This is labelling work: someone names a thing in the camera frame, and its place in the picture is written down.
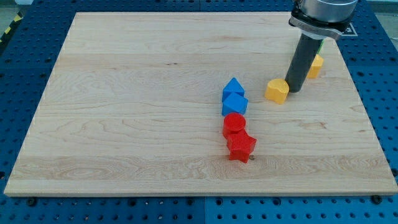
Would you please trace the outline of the black flange mount plate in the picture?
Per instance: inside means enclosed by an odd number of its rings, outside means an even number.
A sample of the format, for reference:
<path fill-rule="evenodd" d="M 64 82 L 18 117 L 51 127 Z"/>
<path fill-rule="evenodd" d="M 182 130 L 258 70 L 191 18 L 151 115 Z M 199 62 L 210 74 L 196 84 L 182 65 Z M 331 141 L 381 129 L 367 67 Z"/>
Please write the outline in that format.
<path fill-rule="evenodd" d="M 299 8 L 294 8 L 291 12 L 289 24 L 301 29 L 305 35 L 313 39 L 324 39 L 330 37 L 338 40 L 349 26 L 353 16 L 354 13 L 352 12 L 347 19 L 342 21 L 323 22 L 305 15 Z"/>

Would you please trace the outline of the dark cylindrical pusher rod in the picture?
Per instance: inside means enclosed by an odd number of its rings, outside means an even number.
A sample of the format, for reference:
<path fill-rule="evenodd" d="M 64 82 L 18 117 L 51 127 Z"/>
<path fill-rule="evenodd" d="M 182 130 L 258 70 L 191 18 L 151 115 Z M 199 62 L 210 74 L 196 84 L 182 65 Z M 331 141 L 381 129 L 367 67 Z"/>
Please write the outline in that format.
<path fill-rule="evenodd" d="M 285 81 L 289 85 L 291 93 L 301 90 L 322 42 L 322 39 L 313 39 L 305 34 L 301 34 L 285 76 Z"/>

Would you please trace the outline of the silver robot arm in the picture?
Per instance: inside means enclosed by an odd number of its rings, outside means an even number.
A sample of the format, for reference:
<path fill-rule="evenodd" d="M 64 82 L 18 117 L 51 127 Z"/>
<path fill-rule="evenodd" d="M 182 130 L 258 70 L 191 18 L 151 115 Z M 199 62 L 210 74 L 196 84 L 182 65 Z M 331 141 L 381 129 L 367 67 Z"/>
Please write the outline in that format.
<path fill-rule="evenodd" d="M 325 38 L 338 40 L 354 17 L 357 0 L 296 0 L 289 25 L 301 30 L 285 81 L 289 91 L 301 90 Z"/>

